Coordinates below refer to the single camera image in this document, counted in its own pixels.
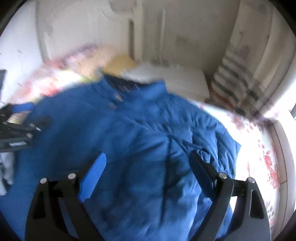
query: mattress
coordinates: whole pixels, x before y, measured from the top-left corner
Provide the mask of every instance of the mattress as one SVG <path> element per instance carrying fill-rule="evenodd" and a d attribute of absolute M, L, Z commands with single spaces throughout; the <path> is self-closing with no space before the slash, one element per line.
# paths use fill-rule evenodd
<path fill-rule="evenodd" d="M 271 232 L 274 230 L 279 207 L 279 167 L 273 141 L 264 124 L 251 122 L 230 111 L 215 106 L 189 100 L 195 106 L 217 118 L 234 140 L 241 144 L 237 162 L 237 180 L 253 177 L 259 187 L 268 214 Z M 234 210 L 236 197 L 230 205 Z"/>

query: bed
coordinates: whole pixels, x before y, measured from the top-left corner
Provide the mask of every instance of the bed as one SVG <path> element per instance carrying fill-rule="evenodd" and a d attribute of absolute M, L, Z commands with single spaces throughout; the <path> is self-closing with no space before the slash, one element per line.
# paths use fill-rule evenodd
<path fill-rule="evenodd" d="M 41 1 L 39 9 L 44 10 L 42 4 L 48 4 L 46 2 Z M 39 21 L 38 38 L 43 59 L 53 60 L 88 42 L 97 44 L 108 42 L 115 46 L 120 54 L 129 55 L 135 60 L 141 61 L 143 46 L 143 9 L 141 1 L 138 1 L 133 12 L 129 14 L 115 14 L 110 6 L 106 4 L 106 1 L 90 2 L 96 4 L 96 7 L 94 12 L 88 15 L 87 19 L 81 19 L 84 18 L 79 15 L 82 5 L 79 1 L 76 1 L 71 7 L 60 6 L 59 11 L 55 15 L 49 15 L 44 22 Z M 51 3 L 54 6 L 58 1 L 51 1 Z M 42 10 L 38 13 L 39 17 L 45 14 Z M 102 25 L 98 31 L 92 32 L 91 35 L 83 35 L 79 31 L 70 31 L 67 25 L 69 19 L 63 18 L 64 13 L 67 11 L 71 13 L 70 18 L 74 19 L 79 16 L 79 22 L 91 21 L 93 26 L 98 23 Z M 62 18 L 64 20 L 63 24 L 57 24 L 57 21 L 54 21 L 55 18 Z M 115 30 L 112 32 L 113 34 L 106 34 L 113 27 Z M 71 35 L 69 44 L 63 42 L 66 35 Z M 280 203 L 282 203 L 280 196 L 282 177 L 280 177 L 280 173 L 283 172 L 281 171 L 283 163 L 278 163 L 276 152 L 279 153 L 279 151 L 276 150 L 277 146 L 273 144 L 275 135 L 271 134 L 270 127 L 262 123 L 249 121 L 239 115 L 203 102 L 191 99 L 188 101 L 217 118 L 226 127 L 233 139 L 241 144 L 242 147 L 236 162 L 236 179 L 246 180 L 249 176 L 255 178 L 264 199 L 269 224 L 273 232 L 276 229 L 279 207 Z M 234 198 L 231 200 L 232 209 L 235 206 L 235 201 Z"/>

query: curtain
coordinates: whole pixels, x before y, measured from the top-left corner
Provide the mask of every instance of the curtain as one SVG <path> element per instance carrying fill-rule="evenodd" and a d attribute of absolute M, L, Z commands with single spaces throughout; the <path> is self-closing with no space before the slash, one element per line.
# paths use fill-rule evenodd
<path fill-rule="evenodd" d="M 222 108 L 274 120 L 296 103 L 296 38 L 268 0 L 241 0 L 226 53 L 210 84 Z"/>

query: yellow cloth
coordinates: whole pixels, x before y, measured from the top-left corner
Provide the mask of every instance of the yellow cloth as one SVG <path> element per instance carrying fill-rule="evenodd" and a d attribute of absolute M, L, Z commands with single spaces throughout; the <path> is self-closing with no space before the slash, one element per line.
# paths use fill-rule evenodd
<path fill-rule="evenodd" d="M 136 62 L 128 56 L 116 56 L 104 68 L 103 72 L 115 77 L 121 77 L 122 71 L 130 70 L 136 66 Z"/>

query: striped curtain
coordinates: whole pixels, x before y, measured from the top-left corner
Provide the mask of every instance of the striped curtain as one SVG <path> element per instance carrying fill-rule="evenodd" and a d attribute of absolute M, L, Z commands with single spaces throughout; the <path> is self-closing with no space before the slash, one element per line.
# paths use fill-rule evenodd
<path fill-rule="evenodd" d="M 296 74 L 291 76 L 295 51 L 294 34 L 268 0 L 241 0 L 226 53 L 211 82 L 211 98 L 248 118 L 273 118 L 277 103 L 283 104 L 280 100 L 296 79 Z M 296 103 L 296 94 L 291 103 Z"/>

